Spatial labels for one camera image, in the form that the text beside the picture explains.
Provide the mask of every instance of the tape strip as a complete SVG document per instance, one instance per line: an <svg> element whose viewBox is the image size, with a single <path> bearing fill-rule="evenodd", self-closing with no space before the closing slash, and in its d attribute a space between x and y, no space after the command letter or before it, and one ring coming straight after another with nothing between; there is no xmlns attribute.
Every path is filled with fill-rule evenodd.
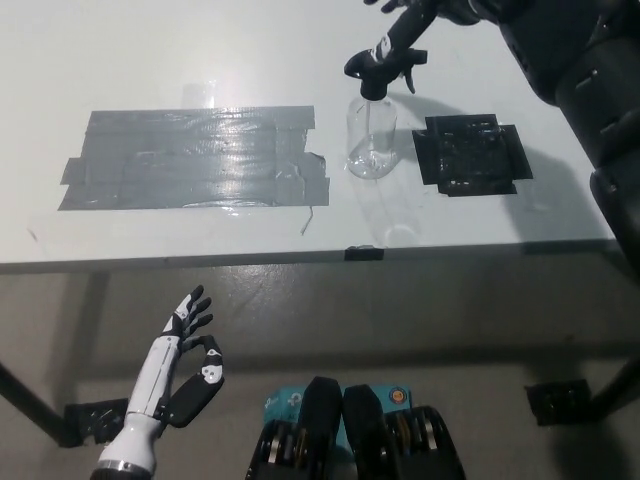
<svg viewBox="0 0 640 480"><path fill-rule="evenodd" d="M60 210L329 204L313 107L93 112Z"/></svg>

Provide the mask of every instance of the table leg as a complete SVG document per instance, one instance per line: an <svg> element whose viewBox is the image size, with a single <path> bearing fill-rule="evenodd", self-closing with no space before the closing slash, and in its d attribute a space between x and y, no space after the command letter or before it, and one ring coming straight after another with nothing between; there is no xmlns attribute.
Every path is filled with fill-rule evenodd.
<svg viewBox="0 0 640 480"><path fill-rule="evenodd" d="M82 436L79 430L54 412L1 363L0 395L49 435L59 446L72 448L82 445Z"/></svg>

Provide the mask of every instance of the concrete floor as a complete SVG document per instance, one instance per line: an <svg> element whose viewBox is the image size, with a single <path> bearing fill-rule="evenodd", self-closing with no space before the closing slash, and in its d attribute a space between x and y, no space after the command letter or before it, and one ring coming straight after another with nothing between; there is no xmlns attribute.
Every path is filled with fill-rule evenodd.
<svg viewBox="0 0 640 480"><path fill-rule="evenodd" d="M244 478L263 400L315 374L410 385L443 414L469 479L640 478L640 402L600 425L538 428L523 390L581 377L597 390L638 351L638 287L596 256L0 276L0 361L58 411L126 397L198 283L227 382L158 442L159 479L187 463L193 478ZM0 425L0 478L88 478L100 452L57 448L5 401Z"/></svg>

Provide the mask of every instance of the robotic hand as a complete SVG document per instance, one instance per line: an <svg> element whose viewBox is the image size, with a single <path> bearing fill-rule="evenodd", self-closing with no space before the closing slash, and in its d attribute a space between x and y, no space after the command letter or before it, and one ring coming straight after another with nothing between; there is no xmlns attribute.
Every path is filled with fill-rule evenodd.
<svg viewBox="0 0 640 480"><path fill-rule="evenodd" d="M192 336L213 315L201 315L211 299L198 302L204 292L198 286L178 305L158 336L140 370L131 395L124 428L107 446L92 480L147 480L156 468L154 442L167 425L186 427L218 393L222 375L222 353L211 335ZM199 372L173 395L171 383L182 354L202 345L206 355Z"/></svg>

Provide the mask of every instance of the table surface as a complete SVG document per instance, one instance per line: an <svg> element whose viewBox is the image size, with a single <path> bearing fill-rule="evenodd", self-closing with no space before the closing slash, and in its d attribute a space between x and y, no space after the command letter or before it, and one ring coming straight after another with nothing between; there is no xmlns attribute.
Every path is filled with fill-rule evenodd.
<svg viewBox="0 0 640 480"><path fill-rule="evenodd" d="M0 7L3 141L0 269L338 260L351 246L385 258L449 248L609 244L588 187L592 167L561 113L526 83L499 31L438 19L417 46L417 94L397 81L402 160L377 182L345 170L345 61L395 17L360 0L26 0ZM65 164L94 110L313 105L307 151L327 160L330 205L58 212ZM410 131L427 115L495 113L515 124L534 173L518 195L448 198L422 185Z"/></svg>

